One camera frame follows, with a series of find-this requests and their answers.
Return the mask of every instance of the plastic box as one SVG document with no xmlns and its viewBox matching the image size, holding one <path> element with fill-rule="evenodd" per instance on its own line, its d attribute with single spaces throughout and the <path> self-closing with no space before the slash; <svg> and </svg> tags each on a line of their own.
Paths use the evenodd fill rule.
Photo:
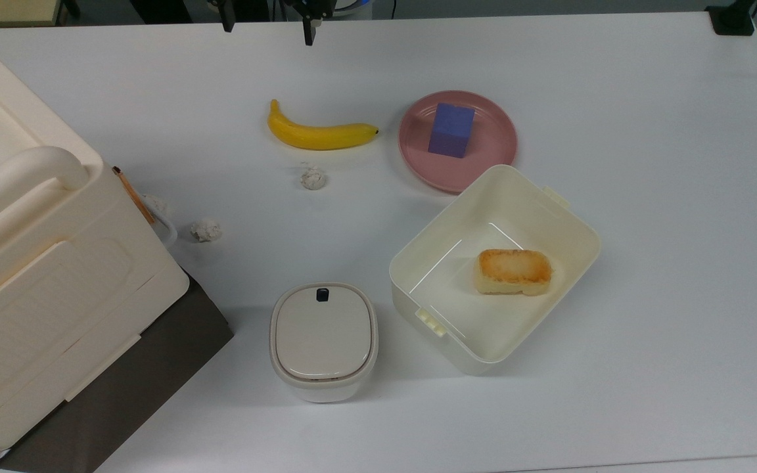
<svg viewBox="0 0 757 473">
<path fill-rule="evenodd" d="M 352 285 L 301 285 L 273 308 L 271 364 L 304 401 L 348 399 L 369 378 L 378 353 L 373 304 Z"/>
<path fill-rule="evenodd" d="M 543 252 L 553 267 L 540 296 L 486 296 L 472 285 L 487 248 Z M 553 191 L 511 166 L 490 168 L 436 216 L 390 263 L 399 314 L 460 371 L 482 374 L 541 323 L 601 251 L 589 225 Z"/>
<path fill-rule="evenodd" d="M 188 287 L 110 167 L 0 63 L 0 450 Z"/>
</svg>

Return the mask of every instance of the bread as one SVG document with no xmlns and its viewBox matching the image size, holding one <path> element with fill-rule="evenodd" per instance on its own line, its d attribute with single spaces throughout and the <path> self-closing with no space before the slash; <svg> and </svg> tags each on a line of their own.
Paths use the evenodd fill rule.
<svg viewBox="0 0 757 473">
<path fill-rule="evenodd" d="M 484 250 L 475 263 L 475 289 L 482 294 L 543 294 L 551 282 L 550 261 L 529 250 Z"/>
</svg>

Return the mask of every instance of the open storage box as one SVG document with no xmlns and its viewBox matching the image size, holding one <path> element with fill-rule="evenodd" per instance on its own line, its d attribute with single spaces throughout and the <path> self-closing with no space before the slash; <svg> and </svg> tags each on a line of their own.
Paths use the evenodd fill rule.
<svg viewBox="0 0 757 473">
<path fill-rule="evenodd" d="M 601 239 L 553 192 L 511 166 L 490 168 L 390 263 L 393 302 L 460 371 L 504 360 L 589 269 Z M 553 268 L 541 296 L 480 294 L 475 258 L 487 248 L 543 252 Z"/>
</svg>

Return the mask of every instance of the pink plate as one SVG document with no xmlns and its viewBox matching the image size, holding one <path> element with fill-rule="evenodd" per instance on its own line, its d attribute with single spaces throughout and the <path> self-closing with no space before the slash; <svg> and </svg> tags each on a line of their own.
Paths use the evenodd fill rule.
<svg viewBox="0 0 757 473">
<path fill-rule="evenodd" d="M 475 110 L 472 134 L 463 158 L 428 152 L 436 105 L 460 105 Z M 462 90 L 437 92 L 408 108 L 399 128 L 399 150 L 417 177 L 441 191 L 460 194 L 496 164 L 513 164 L 518 138 L 510 117 L 490 99 Z"/>
</svg>

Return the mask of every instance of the bin handle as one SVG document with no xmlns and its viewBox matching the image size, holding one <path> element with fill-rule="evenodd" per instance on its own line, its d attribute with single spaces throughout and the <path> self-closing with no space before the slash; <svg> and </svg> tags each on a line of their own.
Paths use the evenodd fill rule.
<svg viewBox="0 0 757 473">
<path fill-rule="evenodd" d="M 37 146 L 11 156 L 0 164 L 0 212 L 52 177 L 69 191 L 89 181 L 75 155 L 57 146 Z"/>
</svg>

